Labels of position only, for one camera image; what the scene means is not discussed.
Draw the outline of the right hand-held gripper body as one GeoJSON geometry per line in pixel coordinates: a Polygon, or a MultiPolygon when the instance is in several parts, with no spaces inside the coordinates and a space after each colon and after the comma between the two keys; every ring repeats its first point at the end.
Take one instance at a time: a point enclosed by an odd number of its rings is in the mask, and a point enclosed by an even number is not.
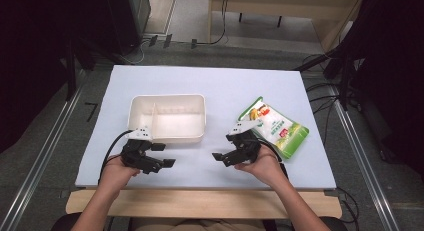
{"type": "Polygon", "coordinates": [[[254,162],[261,147],[260,141],[253,133],[253,129],[262,123],[261,120],[239,121],[228,134],[236,135],[236,139],[231,142],[235,149],[224,155],[227,156],[224,165],[226,167],[243,163],[245,161],[254,162]]]}

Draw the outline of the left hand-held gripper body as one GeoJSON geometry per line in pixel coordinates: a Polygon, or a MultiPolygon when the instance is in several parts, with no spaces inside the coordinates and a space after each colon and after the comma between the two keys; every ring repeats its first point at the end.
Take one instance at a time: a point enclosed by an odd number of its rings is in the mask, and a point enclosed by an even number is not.
{"type": "Polygon", "coordinates": [[[122,162],[125,166],[139,169],[144,174],[158,173],[163,168],[163,160],[147,155],[147,151],[151,150],[150,147],[154,143],[148,128],[130,131],[127,139],[121,151],[122,162]]]}

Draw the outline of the person's right hand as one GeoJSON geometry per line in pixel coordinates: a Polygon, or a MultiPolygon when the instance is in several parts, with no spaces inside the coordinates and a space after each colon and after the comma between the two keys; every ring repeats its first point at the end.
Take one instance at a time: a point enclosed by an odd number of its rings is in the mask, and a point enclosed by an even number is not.
{"type": "Polygon", "coordinates": [[[288,187],[288,180],[280,168],[277,157],[264,145],[261,146],[255,162],[236,164],[234,168],[252,174],[274,190],[288,187]]]}

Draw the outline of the person's left hand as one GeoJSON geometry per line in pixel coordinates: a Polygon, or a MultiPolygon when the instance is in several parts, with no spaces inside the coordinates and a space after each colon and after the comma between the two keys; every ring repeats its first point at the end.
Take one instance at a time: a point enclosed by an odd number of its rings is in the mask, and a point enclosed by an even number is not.
{"type": "Polygon", "coordinates": [[[119,155],[111,156],[103,169],[99,189],[119,192],[132,177],[136,177],[139,173],[139,169],[125,166],[119,155]]]}

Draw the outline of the white divided plastic container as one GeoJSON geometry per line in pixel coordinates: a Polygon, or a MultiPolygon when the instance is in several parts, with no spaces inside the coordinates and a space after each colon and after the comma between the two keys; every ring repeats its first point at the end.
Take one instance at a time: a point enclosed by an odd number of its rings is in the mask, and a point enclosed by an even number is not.
{"type": "Polygon", "coordinates": [[[131,102],[127,138],[165,144],[197,143],[205,128],[202,95],[140,95],[131,102]]]}

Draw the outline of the green white snack pouch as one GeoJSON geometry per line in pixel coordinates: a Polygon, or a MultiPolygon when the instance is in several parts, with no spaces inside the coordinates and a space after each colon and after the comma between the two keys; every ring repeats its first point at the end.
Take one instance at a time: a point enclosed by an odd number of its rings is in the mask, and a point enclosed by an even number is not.
{"type": "Polygon", "coordinates": [[[309,129],[286,117],[258,97],[238,117],[239,121],[260,120],[253,131],[272,144],[281,158],[290,159],[309,134],[309,129]]]}

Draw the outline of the wooden table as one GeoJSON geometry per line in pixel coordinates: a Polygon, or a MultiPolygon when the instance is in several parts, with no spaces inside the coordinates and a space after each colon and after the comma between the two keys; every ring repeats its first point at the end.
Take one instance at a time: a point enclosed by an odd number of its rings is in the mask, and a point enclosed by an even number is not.
{"type": "Polygon", "coordinates": [[[97,185],[107,152],[121,151],[131,101],[140,95],[200,94],[206,128],[200,142],[166,144],[162,158],[170,169],[133,178],[120,193],[112,216],[167,218],[284,218],[275,192],[253,176],[226,167],[212,153],[233,150],[225,138],[239,115],[257,98],[299,122],[309,134],[285,162],[291,183],[319,216],[342,214],[334,176],[324,150],[301,75],[297,71],[171,66],[113,68],[97,123],[81,161],[69,213],[82,211],[97,185]]]}

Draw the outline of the black tripod stand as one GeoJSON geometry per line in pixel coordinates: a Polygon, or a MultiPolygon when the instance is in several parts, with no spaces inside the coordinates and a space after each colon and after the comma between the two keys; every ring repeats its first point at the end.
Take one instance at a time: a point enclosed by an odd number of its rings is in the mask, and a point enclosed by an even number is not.
{"type": "Polygon", "coordinates": [[[337,46],[332,50],[319,54],[316,58],[308,61],[295,68],[295,71],[304,72],[316,65],[329,61],[325,67],[323,74],[327,80],[334,79],[337,75],[340,76],[338,84],[338,100],[344,111],[348,110],[348,89],[350,75],[354,71],[354,59],[341,46],[337,46]]]}

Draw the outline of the black cabinet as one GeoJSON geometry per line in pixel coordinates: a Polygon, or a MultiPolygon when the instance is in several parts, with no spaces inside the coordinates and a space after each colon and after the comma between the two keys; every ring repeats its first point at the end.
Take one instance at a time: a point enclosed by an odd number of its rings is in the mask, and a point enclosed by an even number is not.
{"type": "Polygon", "coordinates": [[[107,0],[111,14],[114,49],[118,54],[128,54],[141,44],[151,13],[149,0],[107,0]]]}

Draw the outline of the light wooden bench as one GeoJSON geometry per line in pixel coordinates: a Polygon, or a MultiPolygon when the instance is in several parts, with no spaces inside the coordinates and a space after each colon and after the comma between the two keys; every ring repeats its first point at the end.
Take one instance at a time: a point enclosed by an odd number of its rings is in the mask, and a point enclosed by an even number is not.
{"type": "Polygon", "coordinates": [[[324,51],[330,51],[362,0],[228,0],[227,10],[282,17],[308,18],[324,51]]]}

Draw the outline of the dark curtain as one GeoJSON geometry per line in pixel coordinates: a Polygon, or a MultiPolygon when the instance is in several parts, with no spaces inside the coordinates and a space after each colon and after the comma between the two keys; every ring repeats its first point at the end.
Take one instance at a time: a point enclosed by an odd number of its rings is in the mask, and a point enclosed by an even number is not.
{"type": "Polygon", "coordinates": [[[383,157],[424,179],[424,0],[363,0],[352,86],[383,157]]]}
{"type": "Polygon", "coordinates": [[[92,69],[82,38],[86,0],[0,0],[0,154],[13,146],[67,85],[66,41],[92,69]]]}

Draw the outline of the aluminium floor rail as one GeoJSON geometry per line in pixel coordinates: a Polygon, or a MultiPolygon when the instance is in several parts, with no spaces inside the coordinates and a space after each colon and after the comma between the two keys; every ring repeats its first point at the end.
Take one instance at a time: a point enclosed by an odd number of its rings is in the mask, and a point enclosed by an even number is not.
{"type": "Polygon", "coordinates": [[[375,172],[368,160],[366,152],[357,135],[355,127],[349,116],[349,113],[344,109],[342,104],[337,101],[336,110],[341,124],[346,133],[356,161],[358,163],[364,182],[371,196],[373,206],[375,207],[378,216],[381,220],[385,231],[400,231],[398,223],[393,215],[390,204],[384,194],[384,191],[375,175],[375,172]]]}
{"type": "Polygon", "coordinates": [[[83,85],[67,100],[61,99],[65,91],[55,94],[18,142],[0,155],[0,231],[15,231],[83,85]]]}

